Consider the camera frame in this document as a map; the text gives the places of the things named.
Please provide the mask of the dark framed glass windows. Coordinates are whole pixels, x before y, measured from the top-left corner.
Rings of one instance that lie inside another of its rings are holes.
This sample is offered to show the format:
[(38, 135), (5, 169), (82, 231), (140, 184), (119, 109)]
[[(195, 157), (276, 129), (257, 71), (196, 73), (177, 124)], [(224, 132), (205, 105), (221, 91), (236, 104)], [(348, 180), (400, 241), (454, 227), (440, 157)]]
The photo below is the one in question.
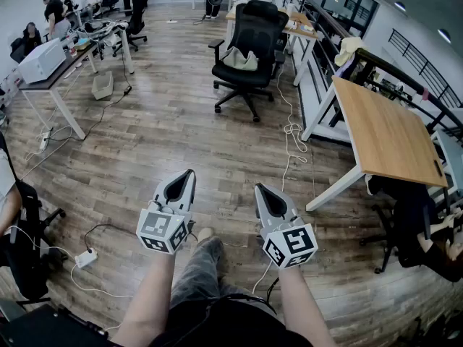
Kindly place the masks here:
[(370, 25), (378, 2), (374, 0), (313, 0), (328, 12), (351, 35), (363, 37)]

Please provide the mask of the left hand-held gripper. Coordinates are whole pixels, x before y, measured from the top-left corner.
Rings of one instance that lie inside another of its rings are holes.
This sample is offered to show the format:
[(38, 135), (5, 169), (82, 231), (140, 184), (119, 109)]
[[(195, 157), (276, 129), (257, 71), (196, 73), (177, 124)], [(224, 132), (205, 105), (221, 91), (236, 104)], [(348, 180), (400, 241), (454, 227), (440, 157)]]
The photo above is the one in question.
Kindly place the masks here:
[(192, 228), (192, 215), (188, 211), (194, 201), (195, 187), (196, 175), (192, 169), (176, 172), (156, 187), (155, 201), (141, 210), (136, 230), (146, 249), (175, 254), (181, 247)]

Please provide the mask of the black railing wooden handrail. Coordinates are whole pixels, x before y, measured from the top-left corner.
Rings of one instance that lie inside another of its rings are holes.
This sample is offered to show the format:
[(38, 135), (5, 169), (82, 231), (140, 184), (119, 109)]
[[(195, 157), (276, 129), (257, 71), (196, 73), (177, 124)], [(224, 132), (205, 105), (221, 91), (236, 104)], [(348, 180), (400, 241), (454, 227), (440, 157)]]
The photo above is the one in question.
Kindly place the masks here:
[[(301, 13), (304, 17), (308, 18), (309, 21), (315, 24), (315, 30), (321, 31), (323, 38), (328, 41), (328, 45), (331, 51), (335, 54), (339, 53), (340, 45), (332, 42), (330, 34), (336, 34), (340, 38), (344, 39), (349, 36), (349, 33), (337, 22), (329, 13), (325, 12), (318, 4), (313, 0), (283, 0), (283, 6), (286, 7), (289, 3), (296, 4), (296, 10)], [(412, 79), (408, 74), (405, 74), (402, 70), (395, 67), (393, 64), (386, 60), (370, 53), (364, 48), (356, 50), (353, 68), (347, 70), (347, 73), (343, 76), (345, 79), (349, 79), (354, 74), (354, 69), (358, 67), (361, 61), (365, 63), (362, 65), (362, 69), (355, 75), (354, 81), (358, 85), (370, 84), (377, 87), (380, 90), (385, 90), (396, 98), (404, 101), (412, 108), (417, 109), (422, 114), (426, 115), (431, 119), (431, 122), (426, 126), (429, 132), (433, 132), (438, 126), (442, 127), (443, 131), (450, 137), (453, 137), (463, 147), (463, 122), (458, 120), (457, 116), (451, 111), (450, 104), (441, 100), (441, 96), (434, 96), (426, 87), (419, 84), (417, 81)], [(397, 91), (391, 88), (381, 85), (379, 82), (369, 78), (370, 74), (374, 69), (381, 69), (386, 74), (391, 75), (395, 79), (403, 82), (405, 85), (412, 88), (419, 95), (426, 95), (427, 101), (438, 109), (438, 113), (434, 116), (429, 111), (426, 111), (422, 106), (413, 103), (408, 98), (400, 95)]]

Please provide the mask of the yellow cloth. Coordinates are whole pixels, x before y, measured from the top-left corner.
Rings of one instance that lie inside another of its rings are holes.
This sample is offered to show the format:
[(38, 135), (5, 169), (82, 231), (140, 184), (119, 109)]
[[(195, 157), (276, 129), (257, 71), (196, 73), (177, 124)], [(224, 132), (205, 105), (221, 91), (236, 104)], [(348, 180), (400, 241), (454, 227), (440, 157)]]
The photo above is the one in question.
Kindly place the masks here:
[(343, 38), (341, 40), (341, 49), (339, 54), (334, 58), (334, 63), (338, 67), (345, 65), (355, 54), (358, 48), (364, 48), (365, 44), (359, 37)]

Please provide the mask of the black mesh office chair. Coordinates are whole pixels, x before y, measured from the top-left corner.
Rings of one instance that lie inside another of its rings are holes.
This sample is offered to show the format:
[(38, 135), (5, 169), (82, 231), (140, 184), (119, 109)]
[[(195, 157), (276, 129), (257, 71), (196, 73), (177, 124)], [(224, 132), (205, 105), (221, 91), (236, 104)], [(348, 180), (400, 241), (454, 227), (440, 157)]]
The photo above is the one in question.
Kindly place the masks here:
[(240, 96), (250, 109), (253, 121), (260, 121), (250, 96), (264, 95), (270, 102), (274, 101), (273, 93), (266, 88), (285, 62), (277, 42), (288, 21), (288, 15), (270, 2), (251, 0), (236, 6), (235, 29), (226, 53), (220, 55), (223, 40), (209, 44), (215, 60), (212, 75), (218, 78), (213, 87), (232, 90), (214, 105), (216, 113), (221, 112), (222, 104)]

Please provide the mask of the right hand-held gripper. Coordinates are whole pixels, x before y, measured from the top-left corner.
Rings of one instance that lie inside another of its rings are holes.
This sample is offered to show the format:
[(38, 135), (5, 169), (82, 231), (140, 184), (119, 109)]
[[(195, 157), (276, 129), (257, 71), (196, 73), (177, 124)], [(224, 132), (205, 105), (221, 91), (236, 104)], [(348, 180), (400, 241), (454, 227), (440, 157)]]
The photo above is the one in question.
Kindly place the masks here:
[(313, 227), (296, 218), (292, 198), (273, 186), (257, 183), (255, 203), (262, 224), (263, 251), (272, 263), (279, 269), (306, 263), (318, 250), (318, 244)]

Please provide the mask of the person's black shirt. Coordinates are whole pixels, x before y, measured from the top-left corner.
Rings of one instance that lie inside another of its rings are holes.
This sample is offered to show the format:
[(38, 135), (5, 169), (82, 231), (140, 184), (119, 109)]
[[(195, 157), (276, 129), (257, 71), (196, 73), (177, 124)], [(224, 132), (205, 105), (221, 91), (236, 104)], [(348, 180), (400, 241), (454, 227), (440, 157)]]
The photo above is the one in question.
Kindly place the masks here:
[(166, 330), (149, 347), (313, 347), (287, 330), (262, 302), (185, 301), (169, 311)]

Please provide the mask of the person's left forearm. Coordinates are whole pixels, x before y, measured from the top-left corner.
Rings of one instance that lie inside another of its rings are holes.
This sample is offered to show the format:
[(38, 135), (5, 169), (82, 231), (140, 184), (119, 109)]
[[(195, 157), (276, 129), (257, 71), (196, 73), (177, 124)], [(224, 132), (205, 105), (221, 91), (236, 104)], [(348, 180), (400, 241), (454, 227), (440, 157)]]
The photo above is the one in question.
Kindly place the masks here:
[(122, 347), (148, 347), (166, 327), (176, 256), (156, 252), (119, 330), (111, 341)]

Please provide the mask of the person's beige shoe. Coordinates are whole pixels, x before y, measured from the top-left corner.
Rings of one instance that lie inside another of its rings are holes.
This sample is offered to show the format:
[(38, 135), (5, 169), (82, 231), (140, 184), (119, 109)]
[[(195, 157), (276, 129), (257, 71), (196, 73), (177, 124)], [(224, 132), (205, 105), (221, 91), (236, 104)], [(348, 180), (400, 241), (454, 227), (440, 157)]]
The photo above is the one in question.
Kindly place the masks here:
[(214, 230), (212, 228), (203, 228), (197, 235), (197, 245), (201, 246), (208, 243), (215, 236)]

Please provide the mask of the black balcony railing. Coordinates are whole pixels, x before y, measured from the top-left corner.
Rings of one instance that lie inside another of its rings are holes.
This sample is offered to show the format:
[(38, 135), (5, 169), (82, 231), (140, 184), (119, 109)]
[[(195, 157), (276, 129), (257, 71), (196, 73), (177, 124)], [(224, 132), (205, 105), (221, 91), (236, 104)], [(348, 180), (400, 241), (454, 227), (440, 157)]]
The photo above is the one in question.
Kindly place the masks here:
[(437, 99), (447, 107), (463, 108), (463, 102), (441, 73), (401, 33), (393, 29), (388, 41), (412, 65), (418, 72), (418, 75), (424, 79), (428, 88)]

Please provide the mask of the pale green cloth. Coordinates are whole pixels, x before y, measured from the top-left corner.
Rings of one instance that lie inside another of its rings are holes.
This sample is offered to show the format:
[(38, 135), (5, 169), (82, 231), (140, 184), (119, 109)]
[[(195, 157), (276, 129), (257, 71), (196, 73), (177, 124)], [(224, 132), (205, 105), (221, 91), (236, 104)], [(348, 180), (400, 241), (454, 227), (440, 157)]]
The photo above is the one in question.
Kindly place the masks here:
[(221, 57), (221, 61), (233, 69), (254, 72), (258, 69), (259, 59), (252, 51), (248, 51), (245, 56), (237, 47), (232, 46)]

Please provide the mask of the person's grey trousers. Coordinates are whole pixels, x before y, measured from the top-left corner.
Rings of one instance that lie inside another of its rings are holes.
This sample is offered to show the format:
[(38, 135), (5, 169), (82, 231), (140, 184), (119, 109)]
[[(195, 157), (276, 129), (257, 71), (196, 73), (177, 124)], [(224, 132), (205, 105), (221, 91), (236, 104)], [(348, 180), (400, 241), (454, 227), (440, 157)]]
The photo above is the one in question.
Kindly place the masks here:
[(186, 301), (219, 299), (232, 294), (251, 296), (248, 290), (219, 280), (218, 264), (223, 255), (224, 246), (217, 236), (210, 236), (197, 244), (172, 288), (170, 309)]

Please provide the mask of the white box appliance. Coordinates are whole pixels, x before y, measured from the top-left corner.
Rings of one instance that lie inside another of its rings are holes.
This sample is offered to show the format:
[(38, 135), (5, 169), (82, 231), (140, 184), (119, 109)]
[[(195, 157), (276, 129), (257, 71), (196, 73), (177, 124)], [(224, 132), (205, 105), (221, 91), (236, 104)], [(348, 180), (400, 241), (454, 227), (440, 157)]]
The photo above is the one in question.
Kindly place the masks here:
[(59, 38), (33, 49), (19, 64), (18, 69), (26, 84), (47, 80), (66, 60)]

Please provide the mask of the black case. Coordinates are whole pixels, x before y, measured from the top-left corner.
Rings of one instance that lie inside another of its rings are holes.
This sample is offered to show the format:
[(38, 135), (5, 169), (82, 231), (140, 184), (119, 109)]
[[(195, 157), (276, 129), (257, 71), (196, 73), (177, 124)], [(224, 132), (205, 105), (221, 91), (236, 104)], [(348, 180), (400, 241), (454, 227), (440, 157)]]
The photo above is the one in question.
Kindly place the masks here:
[(0, 338), (5, 347), (113, 347), (102, 327), (50, 305), (0, 325)]

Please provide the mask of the beige plastic bin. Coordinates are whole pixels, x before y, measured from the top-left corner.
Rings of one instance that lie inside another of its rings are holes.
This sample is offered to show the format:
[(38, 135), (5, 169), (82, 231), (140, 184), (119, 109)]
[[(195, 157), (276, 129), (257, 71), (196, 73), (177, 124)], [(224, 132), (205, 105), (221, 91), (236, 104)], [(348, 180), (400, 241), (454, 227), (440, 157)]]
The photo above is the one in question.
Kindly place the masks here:
[(114, 90), (114, 78), (111, 71), (97, 75), (93, 80), (92, 94), (96, 100), (112, 95)]

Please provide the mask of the person's right forearm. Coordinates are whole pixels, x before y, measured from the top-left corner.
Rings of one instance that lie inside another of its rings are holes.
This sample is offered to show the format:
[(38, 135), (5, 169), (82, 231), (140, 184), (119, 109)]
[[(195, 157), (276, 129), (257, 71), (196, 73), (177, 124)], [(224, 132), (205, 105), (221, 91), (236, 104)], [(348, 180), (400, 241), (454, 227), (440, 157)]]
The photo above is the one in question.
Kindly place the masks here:
[(299, 267), (279, 271), (286, 328), (304, 336), (313, 347), (337, 347)]

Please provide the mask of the wooden desk white frame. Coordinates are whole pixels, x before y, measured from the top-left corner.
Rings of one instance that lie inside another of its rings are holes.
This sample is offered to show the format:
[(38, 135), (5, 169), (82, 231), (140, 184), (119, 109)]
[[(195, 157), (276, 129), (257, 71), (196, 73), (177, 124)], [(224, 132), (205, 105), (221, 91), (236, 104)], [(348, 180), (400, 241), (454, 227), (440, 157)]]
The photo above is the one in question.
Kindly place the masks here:
[(296, 38), (307, 39), (306, 49), (301, 63), (297, 68), (294, 85), (298, 86), (307, 66), (307, 61), (318, 40), (318, 34), (308, 18), (301, 13), (293, 12), (289, 17), (285, 9), (278, 9), (275, 4), (265, 1), (251, 0), (236, 5), (234, 11), (226, 15), (227, 31), (226, 45), (230, 49), (237, 47), (245, 56), (252, 51), (258, 61), (258, 69), (254, 72), (241, 71), (224, 65), (220, 54), (216, 54), (217, 64), (223, 67), (227, 80), (238, 81), (245, 86), (265, 87), (270, 81), (273, 70), (279, 62), (277, 41), (281, 34), (292, 37), (288, 41), (290, 48), (294, 47)]
[(312, 121), (302, 133), (308, 140), (337, 102), (347, 126), (331, 138), (352, 145), (355, 166), (326, 191), (307, 203), (311, 212), (335, 198), (366, 174), (410, 181), (429, 187), (448, 186), (443, 166), (422, 119), (378, 93), (339, 77), (332, 83)]

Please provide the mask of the dark desk white legs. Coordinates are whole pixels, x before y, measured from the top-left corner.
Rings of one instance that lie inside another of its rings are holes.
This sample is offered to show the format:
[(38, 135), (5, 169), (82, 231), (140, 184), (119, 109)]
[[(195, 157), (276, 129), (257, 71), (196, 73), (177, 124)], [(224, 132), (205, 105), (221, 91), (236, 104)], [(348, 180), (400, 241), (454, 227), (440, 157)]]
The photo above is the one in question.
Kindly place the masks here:
[(93, 72), (97, 74), (98, 70), (95, 66), (93, 50), (95, 47), (98, 48), (99, 44), (98, 42), (93, 42), (84, 51), (78, 52), (75, 56), (73, 56), (68, 51), (65, 51), (63, 49), (65, 41), (52, 40), (43, 44), (42, 47), (47, 48), (49, 43), (55, 43), (56, 46), (59, 45), (59, 47), (62, 49), (61, 51), (65, 55), (64, 60), (60, 62), (59, 65), (56, 65), (54, 67), (54, 70), (46, 79), (29, 83), (27, 83), (26, 75), (22, 73), (22, 70), (19, 67), (18, 69), (23, 77), (23, 83), (19, 86), (19, 90), (25, 96), (28, 103), (32, 106), (34, 112), (42, 121), (43, 125), (47, 128), (48, 131), (51, 131), (51, 126), (49, 122), (44, 119), (44, 115), (41, 113), (36, 104), (27, 95), (28, 93), (49, 93), (52, 99), (54, 100), (57, 108), (61, 111), (62, 115), (67, 120), (72, 130), (78, 136), (78, 139), (84, 140), (84, 131), (80, 128), (79, 124), (71, 114), (63, 98), (60, 96), (58, 92), (58, 84), (64, 79), (64, 76), (70, 72), (71, 68), (81, 63), (84, 58), (88, 58)]

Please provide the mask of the purple cloth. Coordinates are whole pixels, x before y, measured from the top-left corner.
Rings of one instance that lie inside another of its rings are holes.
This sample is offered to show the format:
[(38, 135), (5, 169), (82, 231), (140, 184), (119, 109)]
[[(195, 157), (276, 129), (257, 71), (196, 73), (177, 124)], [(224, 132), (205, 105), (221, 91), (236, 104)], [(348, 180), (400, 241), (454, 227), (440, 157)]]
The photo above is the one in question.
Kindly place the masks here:
[(357, 76), (359, 62), (360, 60), (356, 55), (352, 56), (350, 60), (337, 69), (335, 76), (351, 81)]

